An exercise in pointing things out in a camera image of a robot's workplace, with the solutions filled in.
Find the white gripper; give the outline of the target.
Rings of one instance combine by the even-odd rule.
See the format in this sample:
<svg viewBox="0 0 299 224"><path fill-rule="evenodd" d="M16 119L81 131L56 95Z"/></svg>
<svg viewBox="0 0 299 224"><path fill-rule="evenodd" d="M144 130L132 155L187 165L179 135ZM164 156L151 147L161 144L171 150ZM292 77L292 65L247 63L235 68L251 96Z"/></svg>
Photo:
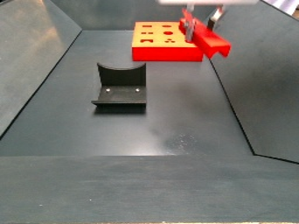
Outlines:
<svg viewBox="0 0 299 224"><path fill-rule="evenodd" d="M156 0L159 4L187 4L184 17L185 17L185 41L192 41L192 33L193 33L193 19L192 19L192 11L193 4L255 4L259 0ZM225 7L223 5L217 6L217 9L213 15L209 17L207 28L212 31L213 26L224 15Z"/></svg>

